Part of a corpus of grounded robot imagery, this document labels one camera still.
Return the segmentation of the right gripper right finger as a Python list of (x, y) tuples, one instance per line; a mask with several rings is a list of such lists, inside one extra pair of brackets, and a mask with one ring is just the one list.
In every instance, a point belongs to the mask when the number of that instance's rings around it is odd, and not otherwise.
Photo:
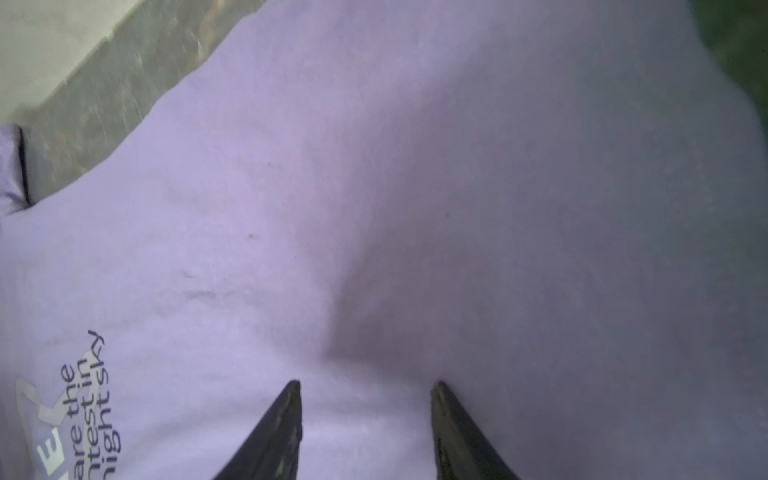
[(430, 415), (438, 479), (520, 480), (443, 381), (431, 390)]

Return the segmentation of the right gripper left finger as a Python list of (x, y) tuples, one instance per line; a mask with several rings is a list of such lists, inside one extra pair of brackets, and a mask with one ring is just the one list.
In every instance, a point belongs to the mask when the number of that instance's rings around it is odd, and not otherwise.
[(289, 381), (215, 480), (295, 480), (303, 438), (301, 383)]

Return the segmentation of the purple t shirt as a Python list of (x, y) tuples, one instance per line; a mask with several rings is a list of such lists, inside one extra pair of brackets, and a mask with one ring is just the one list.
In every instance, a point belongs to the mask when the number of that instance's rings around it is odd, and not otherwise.
[(684, 1), (274, 1), (1, 220), (1, 475), (767, 475), (767, 145)]

